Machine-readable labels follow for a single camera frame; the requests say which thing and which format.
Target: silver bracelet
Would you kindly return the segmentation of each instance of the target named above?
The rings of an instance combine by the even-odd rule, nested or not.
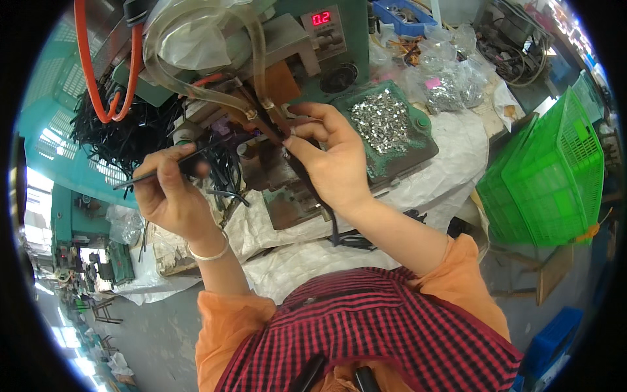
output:
[[[217,260],[219,258],[221,258],[222,256],[224,256],[224,254],[231,248],[229,246],[229,236],[226,234],[226,232],[224,230],[220,230],[222,232],[222,235],[224,235],[224,249],[222,249],[222,251],[217,254],[216,256],[212,256],[212,257],[200,257],[199,255],[195,254],[194,252],[192,252],[191,248],[189,247],[189,244],[187,244],[187,250],[192,254],[192,256],[196,259],[196,260],[200,260],[203,262],[210,262],[211,260]]]

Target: red digital display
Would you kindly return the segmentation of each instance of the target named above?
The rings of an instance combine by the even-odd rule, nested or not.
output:
[[[314,26],[320,26],[321,24],[331,22],[331,13],[328,11],[321,12],[316,15],[312,15],[312,23]]]

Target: orange tube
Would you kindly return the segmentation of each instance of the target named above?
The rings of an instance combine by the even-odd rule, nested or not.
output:
[[[212,75],[209,75],[208,77],[204,77],[202,79],[196,80],[194,83],[192,83],[192,86],[204,86],[207,83],[210,82],[215,82],[216,80],[220,80],[220,78],[222,78],[222,74],[221,73],[213,73]],[[183,98],[183,94],[179,94],[179,99]]]
[[[142,31],[144,24],[136,24],[132,28],[129,83],[127,86],[126,97],[124,98],[124,105],[122,106],[120,113],[115,114],[115,108],[120,100],[120,93],[118,92],[115,94],[108,113],[105,112],[102,102],[100,101],[100,95],[98,94],[98,85],[96,84],[96,78],[93,74],[92,57],[89,52],[89,40],[87,38],[85,0],[74,1],[74,21],[76,24],[76,42],[78,43],[80,63],[83,67],[87,91],[89,92],[89,97],[92,100],[92,105],[96,111],[96,115],[103,124],[107,124],[111,120],[120,121],[129,112],[130,105],[133,103],[133,96],[135,95],[139,68],[142,65]]]

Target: blue bin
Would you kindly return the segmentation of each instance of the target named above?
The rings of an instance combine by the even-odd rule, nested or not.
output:
[[[513,390],[515,392],[522,392],[522,387],[525,384],[525,378],[519,374],[516,374],[516,378],[514,379],[514,383],[510,388],[510,392]]]
[[[520,365],[520,372],[535,379],[542,377],[571,346],[583,313],[581,309],[565,306],[533,338]]]
[[[390,6],[397,6],[399,9],[409,8],[418,19],[418,23],[403,23],[403,19],[386,9]],[[372,9],[383,23],[394,23],[394,32],[398,35],[417,37],[424,35],[426,25],[436,26],[438,24],[431,16],[418,9],[415,3],[408,0],[379,0],[373,2]]]

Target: right hand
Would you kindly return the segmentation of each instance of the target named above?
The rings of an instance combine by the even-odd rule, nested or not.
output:
[[[190,143],[146,156],[133,177],[155,169],[157,176],[135,183],[135,198],[139,212],[150,222],[183,237],[189,243],[215,245],[213,248],[218,249],[215,253],[219,253],[224,238],[213,220],[211,207],[200,191],[183,178],[177,163],[194,152],[195,148]]]
[[[364,144],[346,118],[335,107],[322,103],[299,103],[288,110],[322,121],[296,126],[297,136],[283,142],[305,166],[320,197],[342,216],[372,200]],[[316,148],[305,140],[309,137],[327,143],[328,149]]]

